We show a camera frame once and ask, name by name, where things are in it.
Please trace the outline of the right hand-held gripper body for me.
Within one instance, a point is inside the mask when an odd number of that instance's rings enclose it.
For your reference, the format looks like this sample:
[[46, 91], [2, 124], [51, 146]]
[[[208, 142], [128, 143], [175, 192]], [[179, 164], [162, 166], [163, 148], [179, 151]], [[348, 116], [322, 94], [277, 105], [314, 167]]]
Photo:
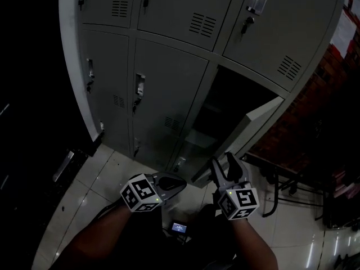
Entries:
[[259, 208], [257, 190], [249, 181], [242, 182], [224, 190], [217, 204], [229, 221], [247, 219]]

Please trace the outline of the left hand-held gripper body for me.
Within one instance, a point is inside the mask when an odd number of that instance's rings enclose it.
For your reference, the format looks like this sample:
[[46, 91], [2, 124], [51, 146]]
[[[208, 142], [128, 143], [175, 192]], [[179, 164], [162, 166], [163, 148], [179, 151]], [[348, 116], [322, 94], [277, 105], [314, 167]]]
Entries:
[[165, 204], [165, 193], [158, 185], [164, 172], [141, 173], [130, 178], [120, 194], [131, 212], [151, 212]]

